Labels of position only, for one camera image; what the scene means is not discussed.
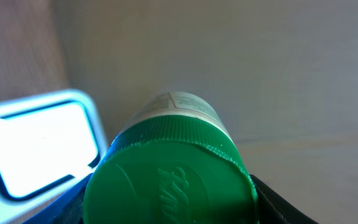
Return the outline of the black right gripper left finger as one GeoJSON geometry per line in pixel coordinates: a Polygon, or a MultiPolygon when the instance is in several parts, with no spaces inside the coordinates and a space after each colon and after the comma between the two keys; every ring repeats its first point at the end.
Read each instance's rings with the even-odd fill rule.
{"type": "Polygon", "coordinates": [[[92,173],[24,224],[84,224],[83,199],[92,173]]]}

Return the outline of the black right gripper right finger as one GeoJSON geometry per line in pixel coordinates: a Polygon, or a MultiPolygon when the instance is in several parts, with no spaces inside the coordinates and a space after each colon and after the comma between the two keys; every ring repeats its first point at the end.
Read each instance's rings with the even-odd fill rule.
{"type": "Polygon", "coordinates": [[[250,177],[258,195],[260,224],[317,224],[255,175],[250,177]]]}

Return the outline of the green lid jar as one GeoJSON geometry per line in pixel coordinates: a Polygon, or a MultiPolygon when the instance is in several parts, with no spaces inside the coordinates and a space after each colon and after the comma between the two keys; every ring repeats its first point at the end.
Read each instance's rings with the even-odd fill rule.
{"type": "Polygon", "coordinates": [[[145,104],[91,176],[85,223],[258,223],[257,192],[215,110],[181,91],[145,104]]]}

